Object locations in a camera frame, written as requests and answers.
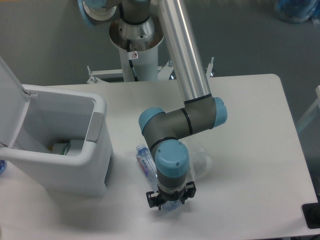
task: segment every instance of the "clear plastic bag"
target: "clear plastic bag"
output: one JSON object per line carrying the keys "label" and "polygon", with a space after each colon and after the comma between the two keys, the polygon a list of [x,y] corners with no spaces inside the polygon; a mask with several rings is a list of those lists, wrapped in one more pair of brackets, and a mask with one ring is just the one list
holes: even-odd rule
{"label": "clear plastic bag", "polygon": [[187,181],[195,181],[205,176],[214,166],[211,156],[195,140],[193,136],[180,140],[188,149],[190,168],[187,173]]}

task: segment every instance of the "gray joint housing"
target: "gray joint housing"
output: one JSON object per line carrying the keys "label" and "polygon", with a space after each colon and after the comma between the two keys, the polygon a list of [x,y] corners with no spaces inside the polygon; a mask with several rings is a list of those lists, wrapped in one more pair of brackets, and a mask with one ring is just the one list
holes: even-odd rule
{"label": "gray joint housing", "polygon": [[123,0],[121,18],[128,24],[140,25],[150,16],[150,1]]}
{"label": "gray joint housing", "polygon": [[153,159],[163,141],[178,140],[212,129],[216,113],[216,102],[209,94],[206,98],[185,102],[184,108],[156,114],[147,122],[142,132]]}

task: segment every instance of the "metal bracket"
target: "metal bracket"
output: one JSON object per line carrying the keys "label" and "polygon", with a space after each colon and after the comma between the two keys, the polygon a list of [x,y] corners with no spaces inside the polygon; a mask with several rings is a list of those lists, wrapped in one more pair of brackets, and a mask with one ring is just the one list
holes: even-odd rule
{"label": "metal bracket", "polygon": [[7,147],[9,147],[9,145],[8,145],[8,144],[4,144],[3,142],[0,141],[0,148],[1,148],[1,147],[7,148]]}
{"label": "metal bracket", "polygon": [[97,80],[96,77],[92,74],[92,71],[91,71],[90,67],[89,67],[89,66],[86,66],[86,68],[87,68],[87,70],[88,70],[88,75],[89,75],[89,78],[90,78],[89,80],[96,84],[96,83],[98,82],[98,80]]}
{"label": "metal bracket", "polygon": [[[169,62],[165,66],[158,66],[158,80],[167,81],[170,78],[171,73],[173,72],[173,66],[169,66]],[[100,79],[112,79],[112,78],[123,78],[124,74],[122,69],[113,69],[113,70],[102,70],[102,71],[92,71],[89,74],[88,84],[96,84],[104,82]]]}
{"label": "metal bracket", "polygon": [[30,97],[38,96],[38,93],[31,93],[31,92],[25,90],[24,88],[22,88],[21,90],[22,90],[22,92],[24,92],[25,94],[27,94]]}
{"label": "metal bracket", "polygon": [[211,61],[209,62],[208,64],[208,67],[206,69],[206,77],[209,79],[209,78],[213,78],[215,76],[215,72],[213,71],[213,68],[214,68],[214,60],[215,60],[215,57],[213,56],[211,58]]}
{"label": "metal bracket", "polygon": [[167,201],[164,200],[159,192],[154,192],[154,191],[148,191],[146,192],[146,199],[148,201],[149,207],[154,208],[158,207],[159,210],[161,210],[161,205],[165,204]]}

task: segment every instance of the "robotic arm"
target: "robotic arm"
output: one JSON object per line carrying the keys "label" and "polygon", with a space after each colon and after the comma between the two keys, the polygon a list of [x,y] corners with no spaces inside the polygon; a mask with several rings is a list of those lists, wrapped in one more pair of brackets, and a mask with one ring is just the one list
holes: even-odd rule
{"label": "robotic arm", "polygon": [[[196,187],[194,182],[186,182],[189,154],[179,139],[217,127],[228,116],[224,102],[211,95],[184,0],[158,0],[158,18],[150,14],[149,0],[84,2],[87,6],[89,2],[99,2],[94,6],[99,8],[110,2],[113,2],[111,6],[121,2],[120,19],[111,24],[109,32],[112,42],[129,56],[129,60],[121,57],[125,80],[133,78],[137,81],[141,76],[157,79],[154,72],[158,73],[158,44],[162,41],[162,32],[166,37],[185,107],[168,113],[153,107],[139,117],[158,177],[158,192],[147,192],[146,197],[151,208],[161,209],[167,201],[180,200],[184,204],[186,199],[193,198]],[[156,63],[152,60],[154,48]],[[142,55],[140,62],[130,62],[133,51],[139,53],[139,58]]]}

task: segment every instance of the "white table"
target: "white table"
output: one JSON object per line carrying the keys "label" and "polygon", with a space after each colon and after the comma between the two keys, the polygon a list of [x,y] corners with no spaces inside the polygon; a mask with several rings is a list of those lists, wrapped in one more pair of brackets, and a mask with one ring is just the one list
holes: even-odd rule
{"label": "white table", "polygon": [[47,191],[12,164],[0,177],[0,240],[249,240],[319,234],[302,204],[317,201],[280,79],[272,74],[210,79],[227,122],[195,135],[214,159],[193,199],[162,214],[135,159],[149,107],[183,107],[175,81],[61,86],[98,93],[115,153],[108,191],[90,198]]}

